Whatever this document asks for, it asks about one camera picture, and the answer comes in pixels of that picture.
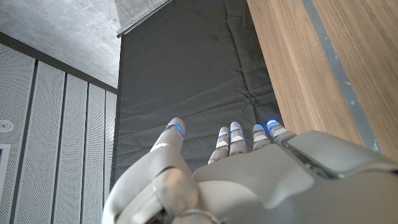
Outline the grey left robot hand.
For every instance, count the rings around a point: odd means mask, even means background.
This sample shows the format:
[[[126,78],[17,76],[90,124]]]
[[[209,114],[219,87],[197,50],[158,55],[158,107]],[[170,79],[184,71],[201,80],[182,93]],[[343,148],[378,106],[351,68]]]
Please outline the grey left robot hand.
[[[397,163],[344,139],[294,134],[275,120],[220,129],[207,165],[181,155],[185,125],[172,119],[120,176],[103,223],[396,223]]]

